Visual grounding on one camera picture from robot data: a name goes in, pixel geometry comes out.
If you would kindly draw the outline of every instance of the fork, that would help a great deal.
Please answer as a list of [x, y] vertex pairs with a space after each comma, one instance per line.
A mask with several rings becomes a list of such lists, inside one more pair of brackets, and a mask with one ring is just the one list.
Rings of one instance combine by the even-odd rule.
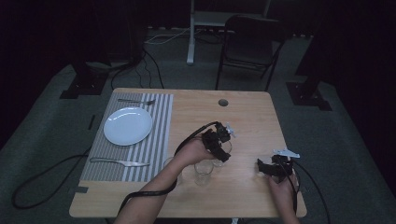
[[118, 102], [126, 102], [126, 103], [137, 103], [137, 104], [143, 104], [143, 105], [153, 105], [155, 103], [154, 100], [150, 101], [136, 101], [136, 100], [128, 100], [128, 99], [118, 99]]
[[122, 164], [123, 166], [148, 166], [148, 162], [137, 162], [137, 161], [116, 161], [116, 160], [111, 160], [107, 158], [90, 158], [90, 162], [96, 162], [96, 161], [102, 161], [102, 162], [115, 162]]

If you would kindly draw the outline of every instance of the chair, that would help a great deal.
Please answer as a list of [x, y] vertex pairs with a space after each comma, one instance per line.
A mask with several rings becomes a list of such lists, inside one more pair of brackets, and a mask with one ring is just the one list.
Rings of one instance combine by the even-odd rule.
[[268, 91], [280, 49], [285, 41], [286, 32], [280, 21], [244, 15], [232, 16], [225, 23], [216, 90], [223, 65], [263, 70], [261, 79], [272, 65], [265, 86], [265, 91]]

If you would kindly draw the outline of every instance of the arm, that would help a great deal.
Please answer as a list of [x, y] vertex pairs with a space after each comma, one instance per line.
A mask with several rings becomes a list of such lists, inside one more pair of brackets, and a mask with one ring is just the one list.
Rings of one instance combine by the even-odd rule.
[[[277, 184], [271, 176], [266, 175], [265, 178], [268, 180], [276, 209], [283, 222], [285, 224], [299, 224], [300, 221], [293, 210], [293, 189], [289, 180], [285, 178], [282, 182]], [[295, 175], [291, 175], [290, 179], [295, 185]]]
[[[141, 191], [167, 189], [186, 166], [212, 159], [213, 155], [205, 149], [201, 139], [192, 139]], [[166, 196], [132, 198], [120, 211], [115, 224], [153, 223], [163, 207]]]

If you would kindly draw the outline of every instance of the striped placemat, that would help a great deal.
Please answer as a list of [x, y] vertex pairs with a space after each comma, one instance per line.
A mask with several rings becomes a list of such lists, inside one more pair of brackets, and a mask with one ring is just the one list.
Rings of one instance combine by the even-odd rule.
[[[153, 105], [142, 105], [122, 103], [118, 102], [117, 99], [139, 101], [156, 99], [156, 102]], [[161, 171], [163, 162], [167, 158], [172, 104], [173, 94], [113, 92], [80, 179], [91, 181], [150, 181]], [[112, 113], [129, 106], [141, 107], [150, 113], [153, 121], [151, 132], [145, 139], [131, 146], [122, 147], [112, 144], [104, 134], [105, 122]], [[150, 166], [124, 167], [113, 162], [90, 162], [92, 157], [149, 162]]]

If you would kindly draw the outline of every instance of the desk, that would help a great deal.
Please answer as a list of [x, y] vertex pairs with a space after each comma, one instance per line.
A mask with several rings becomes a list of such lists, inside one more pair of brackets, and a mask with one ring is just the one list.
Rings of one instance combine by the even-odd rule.
[[[191, 133], [211, 121], [230, 122], [231, 158], [216, 167], [207, 186], [193, 181], [193, 166], [183, 170], [182, 182], [169, 193], [159, 217], [277, 217], [266, 180], [258, 172], [258, 157], [271, 157], [273, 149], [286, 144], [267, 92], [115, 89], [114, 92], [173, 94], [168, 156]], [[220, 99], [229, 104], [220, 106]], [[76, 193], [72, 217], [115, 217], [124, 197], [140, 190], [145, 182], [86, 181], [86, 193]], [[306, 214], [298, 194], [297, 216]]]
[[[262, 14], [245, 14], [251, 17], [266, 17], [271, 0], [265, 1], [265, 7]], [[187, 64], [194, 64], [195, 52], [195, 25], [203, 26], [224, 26], [225, 22], [233, 15], [238, 13], [231, 12], [213, 12], [213, 11], [195, 11], [195, 1], [191, 0], [191, 14], [190, 14], [190, 41], [189, 52], [187, 53]]]

